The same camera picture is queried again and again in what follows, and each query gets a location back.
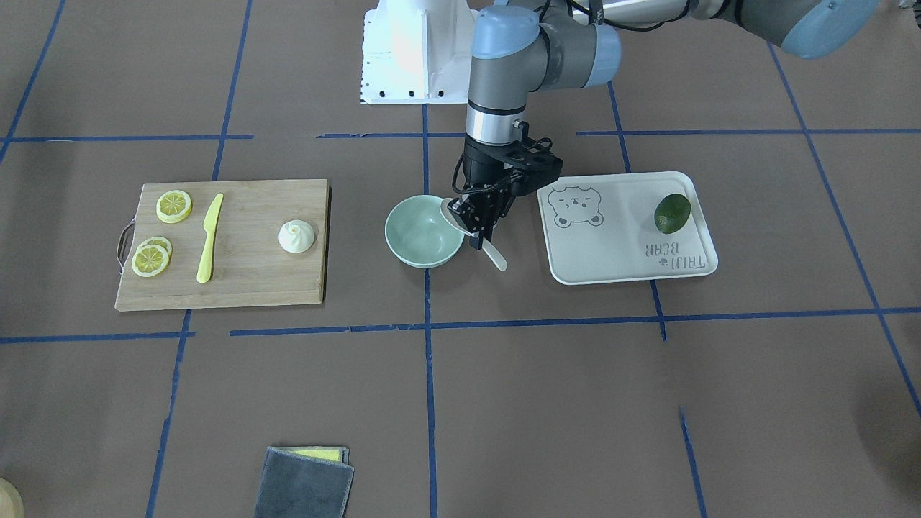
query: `wooden cutting board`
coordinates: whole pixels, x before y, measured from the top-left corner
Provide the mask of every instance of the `wooden cutting board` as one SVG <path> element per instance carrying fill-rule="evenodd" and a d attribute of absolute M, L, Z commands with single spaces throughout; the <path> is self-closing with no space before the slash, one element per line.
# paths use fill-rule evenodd
<path fill-rule="evenodd" d="M 180 189 L 192 213 L 175 224 L 157 218 L 157 200 Z M 195 280 L 204 248 L 204 215 L 224 193 L 215 233 L 214 274 Z M 134 238 L 115 298 L 120 312 L 282 306 L 323 302 L 326 278 L 328 180 L 147 183 L 134 216 Z M 285 252 L 278 231 L 292 219 L 307 221 L 317 239 L 304 253 Z M 131 268 L 137 246 L 163 236 L 172 242 L 167 269 L 139 277 Z"/>

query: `bear drawing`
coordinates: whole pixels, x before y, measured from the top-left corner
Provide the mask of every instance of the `bear drawing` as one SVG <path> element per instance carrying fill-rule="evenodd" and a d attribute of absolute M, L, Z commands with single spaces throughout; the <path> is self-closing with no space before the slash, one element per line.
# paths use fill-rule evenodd
<path fill-rule="evenodd" d="M 601 215 L 601 194 L 589 187 L 566 187 L 562 191 L 553 189 L 547 201 L 554 208 L 554 223 L 561 229 L 568 229 L 573 223 L 588 223 L 598 227 L 604 222 Z"/>

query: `black cable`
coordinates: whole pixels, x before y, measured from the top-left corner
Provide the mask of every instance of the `black cable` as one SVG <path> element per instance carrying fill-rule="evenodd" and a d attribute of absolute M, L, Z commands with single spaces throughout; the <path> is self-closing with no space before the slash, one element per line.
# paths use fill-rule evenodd
<path fill-rule="evenodd" d="M 742 23 L 742 6 L 745 5 L 745 0 L 736 0 L 736 23 L 739 24 L 739 27 L 745 29 L 745 24 Z"/>
<path fill-rule="evenodd" d="M 525 150 L 532 151 L 533 149 L 537 149 L 538 151 L 550 151 L 550 149 L 553 148 L 553 146 L 554 146 L 554 141 L 550 140 L 549 137 L 545 136 L 544 138 L 538 139 L 533 144 L 530 144 L 529 146 L 525 147 Z"/>
<path fill-rule="evenodd" d="M 523 178 L 523 176 L 521 175 L 521 173 L 512 172 L 512 173 L 509 174 L 507 177 L 503 178 L 502 180 L 499 180 L 499 181 L 496 182 L 496 183 L 493 183 L 492 185 L 489 185 L 488 187 L 478 187 L 478 188 L 475 188 L 475 189 L 458 189 L 458 187 L 457 187 L 457 185 L 458 185 L 458 172 L 461 170 L 461 164 L 463 164 L 463 154 L 460 155 L 460 158 L 458 159 L 457 165 L 454 166 L 454 175 L 451 177 L 451 190 L 454 191 L 456 194 L 484 194 L 484 193 L 493 193 L 493 192 L 498 191 L 499 189 L 505 187 L 506 185 L 509 185 L 509 184 L 511 184 L 511 183 L 514 183 L 514 182 L 517 182 L 518 180 L 521 180 L 521 178 Z"/>
<path fill-rule="evenodd" d="M 713 15 L 712 17 L 710 17 L 710 19 L 719 18 L 719 16 L 723 14 L 723 11 L 726 10 L 726 7 L 729 7 L 730 1 L 731 0 L 723 0 L 723 5 L 719 7 L 719 10 L 717 11 L 717 13 Z"/>
<path fill-rule="evenodd" d="M 589 10 L 586 9 L 585 7 L 583 7 L 582 5 L 576 3 L 574 0 L 566 0 L 566 2 L 569 4 L 569 6 L 571 6 L 572 8 L 574 8 L 576 11 L 578 11 L 578 12 L 582 13 L 583 15 L 586 15 L 586 16 L 588 16 L 589 18 L 591 18 L 591 13 L 589 12 Z M 614 22 L 614 21 L 610 21 L 610 20 L 607 19 L 607 18 L 602 18 L 601 21 L 602 21 L 604 24 L 610 25 L 611 27 L 614 27 L 614 28 L 616 28 L 616 29 L 631 30 L 631 31 L 633 31 L 633 32 L 650 32 L 651 30 L 655 30 L 655 29 L 658 29 L 658 28 L 662 27 L 662 26 L 665 25 L 666 23 L 670 23 L 670 22 L 672 22 L 672 21 L 678 21 L 678 20 L 680 20 L 680 19 L 686 17 L 690 11 L 691 11 L 691 0 L 687 0 L 687 2 L 684 3 L 684 9 L 682 10 L 682 12 L 681 12 L 680 15 L 678 15 L 677 17 L 672 18 L 672 19 L 667 19 L 667 20 L 665 20 L 665 21 L 660 21 L 659 23 L 657 23 L 657 24 L 655 24 L 655 25 L 650 25 L 649 27 L 633 27 L 633 26 L 629 26 L 629 25 L 620 24 L 620 23 L 617 23 L 617 22 Z"/>
<path fill-rule="evenodd" d="M 550 8 L 550 2 L 551 2 L 551 1 L 552 1 L 552 0 L 547 0 L 547 1 L 543 4 L 543 7 L 538 7 L 538 8 L 536 8 L 536 9 L 534 9 L 534 12 L 535 12 L 535 13 L 538 12 L 538 11 L 541 11 L 541 15 L 537 18 L 538 21 L 543 21 L 543 17 L 547 14 L 547 9 Z"/>
<path fill-rule="evenodd" d="M 589 0 L 589 25 L 598 25 L 604 20 L 604 0 Z"/>

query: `lemon slice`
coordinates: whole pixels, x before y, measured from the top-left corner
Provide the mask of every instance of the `lemon slice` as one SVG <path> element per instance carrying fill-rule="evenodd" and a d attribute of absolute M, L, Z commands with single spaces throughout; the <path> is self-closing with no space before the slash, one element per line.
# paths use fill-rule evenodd
<path fill-rule="evenodd" d="M 158 244 L 139 246 L 131 259 L 131 268 L 141 277 L 153 277 L 169 265 L 167 249 Z"/>
<path fill-rule="evenodd" d="M 192 213 L 192 198 L 185 191 L 169 191 L 157 200 L 157 217 L 164 223 L 179 223 Z"/>
<path fill-rule="evenodd" d="M 169 240 L 166 239 L 165 237 L 154 236 L 152 238 L 147 238 L 143 240 L 141 244 L 137 245 L 137 249 L 140 250 L 141 248 L 143 248 L 145 245 L 148 245 L 148 244 L 158 244 L 162 246 L 163 248 L 167 249 L 167 255 L 169 257 L 172 257 L 172 243 L 169 242 Z"/>

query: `light green bowl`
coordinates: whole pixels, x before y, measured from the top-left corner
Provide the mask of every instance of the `light green bowl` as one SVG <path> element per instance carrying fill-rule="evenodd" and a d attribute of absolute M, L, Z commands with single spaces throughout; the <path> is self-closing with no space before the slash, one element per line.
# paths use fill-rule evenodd
<path fill-rule="evenodd" d="M 441 216 L 441 198 L 420 194 L 393 208 L 384 223 L 391 252 L 416 268 L 445 264 L 463 244 L 464 235 Z"/>

